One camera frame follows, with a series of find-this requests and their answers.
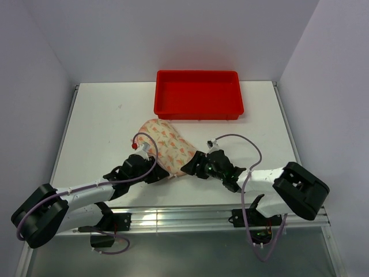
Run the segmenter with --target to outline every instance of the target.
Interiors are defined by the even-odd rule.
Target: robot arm
[[[21,236],[31,248],[47,243],[55,234],[81,226],[94,226],[99,230],[111,230],[113,213],[104,203],[123,196],[129,188],[139,182],[151,184],[169,177],[169,173],[146,153],[147,144],[140,146],[125,160],[101,179],[71,188],[53,188],[50,184],[38,187],[23,205],[12,215],[18,227],[25,215],[37,207],[22,223]],[[134,180],[119,184],[124,180]]]
[[[208,146],[208,153],[197,151],[181,170],[202,179],[217,178],[228,190],[240,192],[249,172],[233,166],[216,141],[208,141]],[[158,163],[146,174],[155,163],[154,157],[147,154],[148,147],[143,143],[122,166],[95,182],[60,189],[50,184],[40,186],[13,214],[13,224],[31,248],[44,245],[59,232],[82,226],[113,230],[114,214],[105,201],[123,196],[130,186],[139,182],[151,184],[170,176]],[[119,184],[125,180],[128,180],[125,184]],[[322,181],[297,163],[279,169],[254,170],[246,186],[247,192],[251,190],[263,193],[247,209],[247,217],[257,220],[291,212],[314,220],[329,193]]]
[[[202,179],[217,178],[228,190],[241,192],[248,170],[233,166],[216,140],[208,141],[208,146],[208,153],[197,151],[181,170]],[[271,218],[294,212],[306,220],[315,219],[329,193],[324,182],[295,162],[279,169],[254,170],[245,192],[252,190],[263,194],[255,199],[248,214]]]

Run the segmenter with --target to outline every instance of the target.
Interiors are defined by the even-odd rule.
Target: cable
[[[128,250],[129,246],[131,245],[131,242],[129,241],[128,238],[122,236],[122,235],[119,235],[119,234],[111,234],[111,233],[106,233],[106,232],[103,232],[103,231],[100,231],[99,229],[96,229],[96,228],[91,228],[92,231],[94,232],[97,232],[101,235],[109,235],[110,237],[113,237],[113,238],[121,238],[123,240],[125,240],[127,242],[127,246],[125,248],[123,248],[122,250],[119,250],[119,251],[116,251],[116,252],[106,252],[106,251],[102,251],[102,250],[98,250],[96,248],[93,248],[94,251],[100,253],[100,254],[105,254],[105,255],[116,255],[116,254],[121,254],[125,251]]]
[[[156,154],[155,154],[155,161],[154,161],[154,164],[152,165],[152,167],[146,172],[144,173],[143,175],[139,176],[139,177],[136,177],[136,178],[132,178],[132,179],[128,179],[128,180],[122,180],[122,181],[106,181],[106,182],[101,182],[101,183],[98,183],[97,185],[96,184],[93,184],[93,185],[87,185],[87,186],[83,186],[83,187],[80,187],[80,188],[77,188],[77,189],[73,189],[72,191],[70,192],[60,192],[60,193],[57,193],[57,194],[53,194],[49,197],[46,197],[44,200],[38,202],[35,206],[33,206],[24,216],[23,218],[21,219],[20,223],[18,224],[18,227],[17,227],[17,238],[20,240],[20,241],[24,241],[24,237],[22,237],[21,235],[21,229],[24,225],[24,222],[27,220],[27,218],[36,210],[38,209],[39,207],[41,207],[43,204],[45,204],[46,202],[54,199],[54,198],[57,198],[57,197],[60,197],[60,196],[64,196],[64,195],[67,195],[69,193],[75,193],[75,192],[80,192],[82,190],[86,190],[86,189],[91,189],[91,188],[95,188],[96,186],[105,186],[105,185],[109,185],[109,184],[123,184],[123,183],[128,183],[128,182],[134,182],[134,181],[138,181],[139,179],[142,179],[144,177],[146,177],[148,174],[150,174],[151,171],[154,170],[156,164],[157,164],[157,160],[159,158],[159,150],[157,149],[157,145],[154,141],[154,139],[146,134],[146,133],[143,133],[143,132],[139,132],[137,134],[134,135],[133,137],[133,141],[135,140],[135,138],[139,135],[144,135],[146,137],[148,137],[151,142],[153,143],[154,147],[155,147],[155,150],[156,150]],[[128,243],[128,247],[129,247],[129,241],[128,239],[124,238],[124,237],[121,237],[123,238],[124,240],[127,241]],[[109,254],[119,254],[119,253],[122,253],[124,251],[118,251],[118,252],[107,252]]]
[[[248,175],[246,177],[246,179],[244,180],[243,184],[242,184],[242,188],[241,188],[241,205],[242,205],[242,216],[243,216],[243,221],[244,221],[244,226],[245,226],[245,229],[246,229],[246,234],[247,234],[247,238],[248,238],[248,241],[249,243],[253,246],[251,247],[253,249],[253,252],[255,253],[256,257],[259,259],[259,261],[261,262],[266,262],[268,261],[269,257],[272,255],[275,247],[276,247],[276,243],[277,243],[277,240],[279,238],[279,236],[281,235],[282,233],[282,230],[286,224],[286,219],[287,219],[287,214],[284,215],[283,217],[283,220],[282,220],[282,224],[280,225],[280,227],[278,228],[278,231],[277,231],[277,234],[276,236],[272,239],[272,241],[268,244],[272,244],[270,249],[269,249],[269,252],[267,253],[267,255],[265,257],[262,257],[259,253],[259,251],[256,250],[255,246],[253,245],[253,239],[251,237],[251,233],[250,233],[250,228],[248,227],[248,221],[247,221],[247,215],[246,215],[246,207],[245,207],[245,203],[244,203],[244,189],[246,187],[246,184],[248,182],[248,180],[250,179],[251,177],[251,172],[253,170],[253,168],[257,165],[259,165],[262,161],[262,154],[261,154],[261,151],[260,149],[257,147],[257,145],[255,143],[253,143],[250,139],[248,139],[247,137],[244,137],[244,136],[241,136],[240,134],[224,134],[220,137],[217,137],[216,140],[219,140],[219,139],[222,139],[223,137],[240,137],[246,141],[248,141],[259,153],[259,160],[254,163],[252,166],[250,166],[249,168],[249,171],[248,171]]]

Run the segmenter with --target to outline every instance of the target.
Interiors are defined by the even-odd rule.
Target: gray wall
[[[19,0],[0,2],[0,41],[0,275],[13,276],[23,243],[10,216],[50,180],[73,89]]]
[[[368,276],[369,1],[320,0],[280,80],[303,164],[331,187],[326,208],[349,276]]]
[[[159,69],[279,80],[318,0],[24,0],[78,82],[155,81]]]

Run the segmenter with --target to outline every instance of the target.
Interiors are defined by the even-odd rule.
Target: red plastic tray
[[[158,71],[154,113],[161,119],[237,119],[243,114],[237,72]]]

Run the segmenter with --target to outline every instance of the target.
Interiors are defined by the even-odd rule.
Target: floral cloth
[[[188,163],[195,155],[196,148],[184,140],[180,134],[165,120],[150,119],[146,121],[139,132],[150,135],[159,149],[159,165],[169,173],[182,176],[186,173],[180,168]],[[150,144],[149,154],[155,155],[155,147],[151,140],[143,135],[136,138],[138,145],[146,142]]]

